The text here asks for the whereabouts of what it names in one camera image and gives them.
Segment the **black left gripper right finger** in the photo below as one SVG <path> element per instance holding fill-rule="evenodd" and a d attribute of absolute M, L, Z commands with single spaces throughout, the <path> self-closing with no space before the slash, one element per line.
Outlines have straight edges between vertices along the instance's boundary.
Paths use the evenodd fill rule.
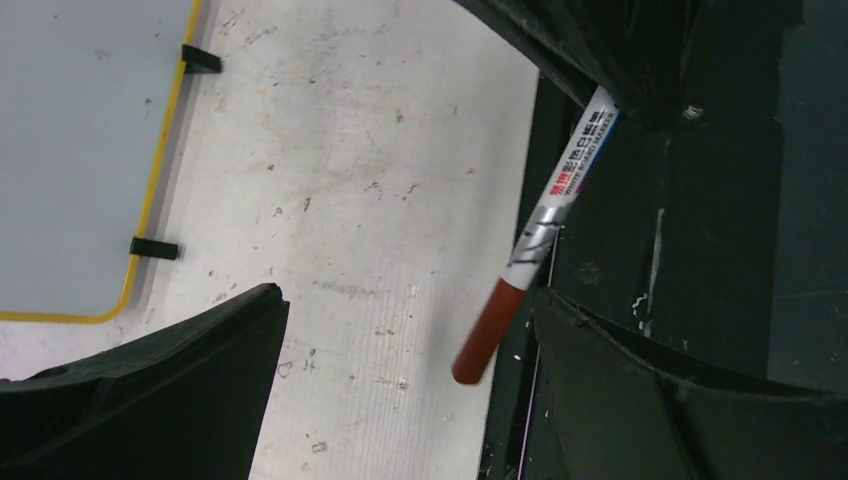
<path fill-rule="evenodd" d="M 571 479 L 843 479 L 847 398 L 699 361 L 554 290 L 534 318 Z"/>

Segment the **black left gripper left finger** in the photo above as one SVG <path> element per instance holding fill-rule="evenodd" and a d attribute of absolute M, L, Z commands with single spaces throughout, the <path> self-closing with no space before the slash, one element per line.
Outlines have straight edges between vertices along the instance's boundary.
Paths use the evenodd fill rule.
<path fill-rule="evenodd" d="M 260 284 L 192 318 L 1 383 L 5 479 L 245 479 L 289 303 Z"/>

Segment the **white marker pen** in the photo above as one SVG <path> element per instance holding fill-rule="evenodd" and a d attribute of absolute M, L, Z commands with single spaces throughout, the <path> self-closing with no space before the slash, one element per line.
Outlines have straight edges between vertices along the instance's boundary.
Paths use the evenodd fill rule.
<path fill-rule="evenodd" d="M 461 385 L 479 383 L 550 253 L 582 184 L 620 114 L 599 86 L 586 105 L 451 373 Z"/>

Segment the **yellow framed whiteboard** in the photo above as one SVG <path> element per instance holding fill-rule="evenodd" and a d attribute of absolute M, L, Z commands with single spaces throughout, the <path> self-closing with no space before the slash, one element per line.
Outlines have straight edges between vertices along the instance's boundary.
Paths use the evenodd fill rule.
<path fill-rule="evenodd" d="M 197 1 L 1 5 L 1 316 L 100 323 L 128 304 Z"/>

